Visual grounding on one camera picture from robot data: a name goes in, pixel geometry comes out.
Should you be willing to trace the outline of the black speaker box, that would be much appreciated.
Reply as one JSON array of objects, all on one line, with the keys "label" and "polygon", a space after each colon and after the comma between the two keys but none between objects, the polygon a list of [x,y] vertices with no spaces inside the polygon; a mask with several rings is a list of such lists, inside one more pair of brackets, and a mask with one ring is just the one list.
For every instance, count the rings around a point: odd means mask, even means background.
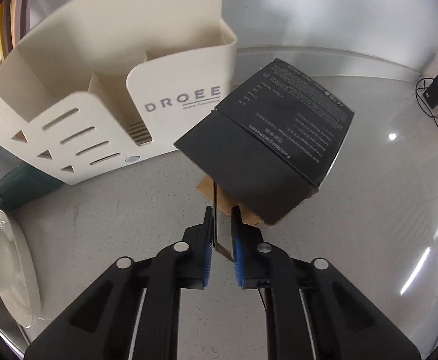
[{"label": "black speaker box", "polygon": [[354,116],[331,91],[276,58],[174,145],[271,226],[321,188]]}]

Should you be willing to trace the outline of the cream utensil organizer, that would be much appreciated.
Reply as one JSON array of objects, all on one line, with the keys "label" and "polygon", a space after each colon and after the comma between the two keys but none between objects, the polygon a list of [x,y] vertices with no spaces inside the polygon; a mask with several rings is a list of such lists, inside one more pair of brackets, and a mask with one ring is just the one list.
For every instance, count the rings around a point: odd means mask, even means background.
[{"label": "cream utensil organizer", "polygon": [[0,146],[74,185],[163,155],[230,92],[222,0],[71,0],[0,64]]}]

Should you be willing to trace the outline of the dark green sponge tray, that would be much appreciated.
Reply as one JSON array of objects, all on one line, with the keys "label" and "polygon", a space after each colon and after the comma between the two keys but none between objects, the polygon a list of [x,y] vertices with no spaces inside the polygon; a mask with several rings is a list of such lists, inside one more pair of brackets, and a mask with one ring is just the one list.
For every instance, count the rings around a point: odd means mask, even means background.
[{"label": "dark green sponge tray", "polygon": [[22,163],[0,179],[0,209],[13,211],[63,185],[61,180]]}]

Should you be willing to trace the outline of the chopsticks in organizer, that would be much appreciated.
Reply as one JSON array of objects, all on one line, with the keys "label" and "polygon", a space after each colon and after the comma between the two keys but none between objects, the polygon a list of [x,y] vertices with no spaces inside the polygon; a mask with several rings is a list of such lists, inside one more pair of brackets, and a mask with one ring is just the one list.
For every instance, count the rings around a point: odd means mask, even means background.
[{"label": "chopsticks in organizer", "polygon": [[0,4],[0,54],[4,61],[30,30],[31,0],[3,0]]}]

